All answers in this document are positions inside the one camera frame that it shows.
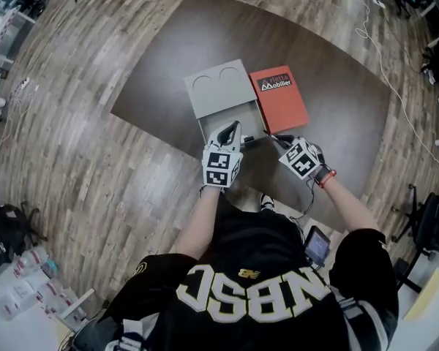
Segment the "open box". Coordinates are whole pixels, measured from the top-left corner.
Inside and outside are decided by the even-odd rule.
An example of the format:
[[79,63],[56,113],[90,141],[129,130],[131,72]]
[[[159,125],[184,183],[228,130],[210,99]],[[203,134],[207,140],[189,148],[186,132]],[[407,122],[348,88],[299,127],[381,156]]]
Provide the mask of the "open box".
[[247,142],[265,137],[265,124],[254,88],[241,60],[184,78],[203,139],[222,125],[239,121]]

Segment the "orange box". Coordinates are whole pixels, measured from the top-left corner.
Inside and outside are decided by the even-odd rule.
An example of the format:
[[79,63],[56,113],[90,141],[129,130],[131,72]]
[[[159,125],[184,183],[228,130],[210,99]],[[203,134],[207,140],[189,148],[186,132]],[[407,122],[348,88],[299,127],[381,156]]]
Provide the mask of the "orange box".
[[250,73],[270,134],[309,122],[306,107],[288,66]]

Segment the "sleeve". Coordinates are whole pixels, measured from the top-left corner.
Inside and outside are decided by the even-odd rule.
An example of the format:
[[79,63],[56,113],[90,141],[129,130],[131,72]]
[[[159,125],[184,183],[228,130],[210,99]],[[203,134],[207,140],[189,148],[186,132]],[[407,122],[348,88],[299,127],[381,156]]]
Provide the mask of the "sleeve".
[[106,317],[112,317],[116,322],[139,320],[162,311],[196,263],[196,259],[185,254],[145,257],[110,302],[100,321]]
[[355,230],[339,245],[329,274],[361,350],[386,350],[397,328],[397,282],[384,234]]

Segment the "shoe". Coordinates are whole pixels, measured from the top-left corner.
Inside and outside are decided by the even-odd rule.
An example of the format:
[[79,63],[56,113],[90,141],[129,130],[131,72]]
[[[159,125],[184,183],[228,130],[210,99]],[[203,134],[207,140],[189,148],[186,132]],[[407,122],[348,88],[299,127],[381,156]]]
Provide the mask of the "shoe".
[[270,211],[275,211],[275,202],[268,195],[262,194],[260,196],[260,210],[269,209]]

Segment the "black jersey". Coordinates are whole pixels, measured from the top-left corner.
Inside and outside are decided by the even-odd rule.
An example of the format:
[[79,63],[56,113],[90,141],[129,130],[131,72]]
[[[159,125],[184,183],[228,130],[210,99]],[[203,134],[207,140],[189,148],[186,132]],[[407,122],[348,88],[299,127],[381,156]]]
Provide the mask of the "black jersey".
[[148,256],[106,316],[159,312],[148,350],[386,350],[398,299],[385,237],[350,233],[329,287],[292,222],[272,211],[220,217],[208,251]]

